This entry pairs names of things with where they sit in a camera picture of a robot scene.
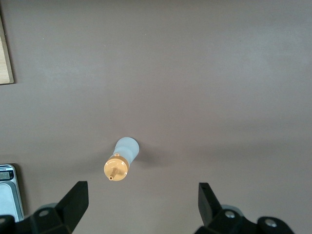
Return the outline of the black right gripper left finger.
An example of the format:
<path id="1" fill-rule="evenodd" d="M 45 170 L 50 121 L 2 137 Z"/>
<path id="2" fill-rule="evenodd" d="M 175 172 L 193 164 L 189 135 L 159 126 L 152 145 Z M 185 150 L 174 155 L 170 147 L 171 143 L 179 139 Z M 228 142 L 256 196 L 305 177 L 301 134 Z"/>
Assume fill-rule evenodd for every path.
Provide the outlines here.
<path id="1" fill-rule="evenodd" d="M 41 208 L 23 221 L 0 217 L 2 234 L 71 234 L 88 208 L 88 183 L 77 182 L 55 207 Z"/>

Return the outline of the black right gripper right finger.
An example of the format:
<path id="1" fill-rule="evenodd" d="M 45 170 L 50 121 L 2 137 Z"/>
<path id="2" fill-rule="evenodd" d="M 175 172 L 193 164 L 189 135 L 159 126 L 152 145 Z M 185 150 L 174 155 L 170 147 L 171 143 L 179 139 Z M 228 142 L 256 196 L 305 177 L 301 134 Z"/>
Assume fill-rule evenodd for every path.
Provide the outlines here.
<path id="1" fill-rule="evenodd" d="M 237 207 L 221 205 L 208 183 L 199 183 L 198 208 L 203 226 L 196 231 L 197 234 L 293 233 L 284 221 L 276 217 L 262 216 L 253 223 Z"/>

